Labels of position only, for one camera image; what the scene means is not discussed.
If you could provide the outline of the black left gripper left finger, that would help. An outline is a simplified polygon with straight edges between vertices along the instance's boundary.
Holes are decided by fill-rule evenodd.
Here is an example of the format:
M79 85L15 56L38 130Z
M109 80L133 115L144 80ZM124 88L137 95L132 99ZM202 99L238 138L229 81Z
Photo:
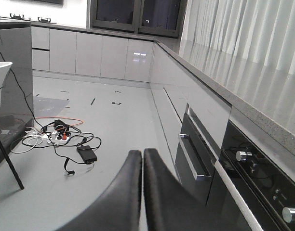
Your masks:
M60 231L137 231L142 192L142 154L130 150L103 193Z

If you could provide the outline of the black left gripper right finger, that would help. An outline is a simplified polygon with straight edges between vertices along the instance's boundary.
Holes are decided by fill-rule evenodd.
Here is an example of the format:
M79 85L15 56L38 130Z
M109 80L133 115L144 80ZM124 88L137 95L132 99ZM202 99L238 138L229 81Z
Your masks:
M144 199L150 231L248 231L195 199L174 177L157 149L144 150Z

